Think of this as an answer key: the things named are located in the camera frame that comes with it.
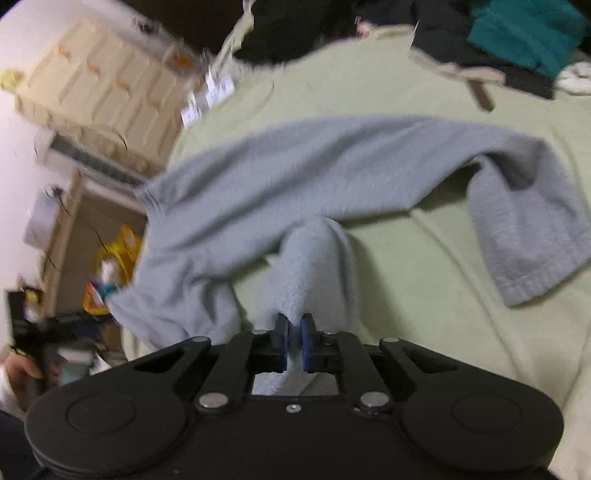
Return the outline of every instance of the yellow bag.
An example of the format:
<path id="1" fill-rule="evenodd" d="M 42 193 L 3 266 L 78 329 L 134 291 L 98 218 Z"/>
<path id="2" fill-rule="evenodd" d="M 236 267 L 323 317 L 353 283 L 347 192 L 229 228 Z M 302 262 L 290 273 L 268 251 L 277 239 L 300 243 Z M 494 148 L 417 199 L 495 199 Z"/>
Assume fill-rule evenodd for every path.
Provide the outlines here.
<path id="1" fill-rule="evenodd" d="M 110 244 L 101 247 L 96 254 L 95 276 L 100 275 L 103 262 L 114 260 L 118 267 L 119 279 L 116 288 L 127 285 L 134 274 L 135 262 L 141 248 L 141 239 L 137 237 L 127 225 L 122 225 L 117 238 Z M 96 286 L 89 283 L 86 286 L 82 307 L 92 315 L 105 315 L 109 309 L 99 294 Z"/>

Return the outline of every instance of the person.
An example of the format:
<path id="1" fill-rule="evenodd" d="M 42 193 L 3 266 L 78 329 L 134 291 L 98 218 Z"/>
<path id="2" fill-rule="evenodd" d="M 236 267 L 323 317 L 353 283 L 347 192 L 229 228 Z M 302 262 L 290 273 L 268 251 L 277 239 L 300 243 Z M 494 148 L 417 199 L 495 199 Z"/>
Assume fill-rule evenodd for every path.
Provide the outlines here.
<path id="1" fill-rule="evenodd" d="M 49 381 L 57 385 L 61 368 L 53 362 Z M 30 378 L 42 378 L 33 359 L 9 353 L 0 368 L 0 472 L 4 480 L 25 480 L 38 468 L 25 435 L 25 396 Z"/>

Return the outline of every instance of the person's hand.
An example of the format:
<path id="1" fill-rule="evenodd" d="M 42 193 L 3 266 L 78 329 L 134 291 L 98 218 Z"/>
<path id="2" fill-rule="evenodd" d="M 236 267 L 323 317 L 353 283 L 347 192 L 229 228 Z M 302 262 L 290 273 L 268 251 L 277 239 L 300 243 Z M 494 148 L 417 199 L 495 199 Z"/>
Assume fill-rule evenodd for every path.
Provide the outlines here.
<path id="1" fill-rule="evenodd" d="M 37 368 L 31 357 L 10 353 L 4 362 L 4 369 L 8 382 L 19 404 L 23 405 L 27 391 L 27 379 L 29 377 L 40 380 L 43 378 L 41 370 Z"/>

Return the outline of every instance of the brown strap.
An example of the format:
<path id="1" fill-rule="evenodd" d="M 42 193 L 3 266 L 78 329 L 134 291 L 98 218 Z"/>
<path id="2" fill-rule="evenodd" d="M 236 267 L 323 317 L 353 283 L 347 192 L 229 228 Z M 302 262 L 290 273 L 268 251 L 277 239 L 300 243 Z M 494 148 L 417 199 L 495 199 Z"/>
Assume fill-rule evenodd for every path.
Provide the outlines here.
<path id="1" fill-rule="evenodd" d="M 476 100 L 476 103 L 485 112 L 492 112 L 495 108 L 495 103 L 492 101 L 491 96 L 484 88 L 484 84 L 478 80 L 467 80 L 468 90 L 470 90 L 472 96 Z"/>

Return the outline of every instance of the white label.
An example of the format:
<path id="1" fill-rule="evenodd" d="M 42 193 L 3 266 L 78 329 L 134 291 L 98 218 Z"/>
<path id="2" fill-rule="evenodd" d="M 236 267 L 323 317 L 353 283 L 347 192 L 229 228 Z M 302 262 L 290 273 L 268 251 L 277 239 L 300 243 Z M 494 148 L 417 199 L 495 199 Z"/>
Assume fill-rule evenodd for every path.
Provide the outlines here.
<path id="1" fill-rule="evenodd" d="M 232 93 L 234 93 L 234 82 L 229 75 L 226 75 L 220 78 L 219 83 L 213 88 L 209 88 L 209 91 L 205 94 L 205 100 L 209 108 L 211 108 L 216 103 L 229 97 Z"/>
<path id="2" fill-rule="evenodd" d="M 195 123 L 201 114 L 199 114 L 199 110 L 194 105 L 186 106 L 181 110 L 181 118 L 183 119 L 183 125 L 185 128 L 189 128 L 190 125 Z"/>

